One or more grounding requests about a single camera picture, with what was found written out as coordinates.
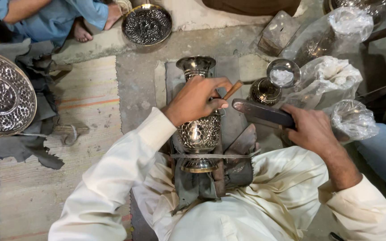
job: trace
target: bare foot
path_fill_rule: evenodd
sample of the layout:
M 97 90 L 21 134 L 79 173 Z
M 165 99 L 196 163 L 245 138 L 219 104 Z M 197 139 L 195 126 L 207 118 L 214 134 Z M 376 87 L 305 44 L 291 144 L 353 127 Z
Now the bare foot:
M 120 11 L 120 8 L 117 6 L 117 4 L 116 3 L 108 4 L 108 18 L 107 18 L 107 22 L 105 23 L 104 30 L 109 30 L 120 17 L 121 17 L 121 11 Z
M 74 31 L 74 38 L 78 42 L 88 42 L 93 40 L 93 36 L 86 30 L 83 18 L 76 18 L 74 24 L 72 24 L 72 30 Z

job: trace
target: white sleeve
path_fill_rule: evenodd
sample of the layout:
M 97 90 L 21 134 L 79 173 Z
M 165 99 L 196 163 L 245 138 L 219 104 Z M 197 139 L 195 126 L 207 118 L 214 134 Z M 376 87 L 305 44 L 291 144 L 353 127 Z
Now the white sleeve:
M 332 210 L 342 238 L 386 241 L 386 199 L 365 176 L 357 185 L 337 193 L 331 180 L 318 189 L 319 201 Z
M 141 184 L 154 165 L 154 155 L 175 132 L 175 126 L 153 107 L 148 118 L 120 138 L 105 156 L 83 174 L 67 198 L 49 241 L 124 240 L 126 230 L 115 210 L 130 189 Z

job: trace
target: striped rug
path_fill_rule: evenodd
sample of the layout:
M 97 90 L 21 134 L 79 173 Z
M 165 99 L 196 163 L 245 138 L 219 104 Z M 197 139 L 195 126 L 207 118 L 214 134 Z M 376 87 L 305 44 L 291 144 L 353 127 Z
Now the striped rug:
M 59 219 L 83 172 L 123 135 L 115 61 L 116 57 L 110 56 L 75 64 L 51 87 L 58 103 L 59 124 L 90 128 L 90 133 L 79 136 L 71 147 L 62 146 L 57 137 L 44 142 L 50 154 L 65 163 L 60 170 L 41 166 L 33 156 L 26 163 L 13 158 L 0 162 L 2 241 L 47 240 L 51 224 Z M 130 197 L 118 212 L 131 239 Z

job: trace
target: white kurta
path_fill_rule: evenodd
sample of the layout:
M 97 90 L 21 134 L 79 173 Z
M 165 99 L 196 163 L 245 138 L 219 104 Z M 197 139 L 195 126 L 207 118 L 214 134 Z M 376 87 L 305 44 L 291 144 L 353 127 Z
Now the white kurta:
M 83 174 L 61 218 L 51 226 L 49 240 L 123 240 L 126 230 L 115 210 L 131 188 L 160 241 L 300 240 L 318 211 L 318 196 L 337 217 L 346 239 L 386 240 L 382 194 L 365 177 L 335 193 L 321 158 L 299 147 L 256 156 L 251 185 L 171 216 L 178 196 L 167 160 L 157 151 L 175 130 L 153 108 L 138 129 L 118 140 Z

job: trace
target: white powder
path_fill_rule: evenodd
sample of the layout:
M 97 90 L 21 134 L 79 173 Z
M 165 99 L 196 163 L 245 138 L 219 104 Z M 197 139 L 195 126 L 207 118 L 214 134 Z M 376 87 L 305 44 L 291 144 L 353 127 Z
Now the white powder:
M 279 86 L 289 84 L 293 80 L 293 73 L 287 70 L 275 69 L 271 72 L 271 80 L 273 83 Z

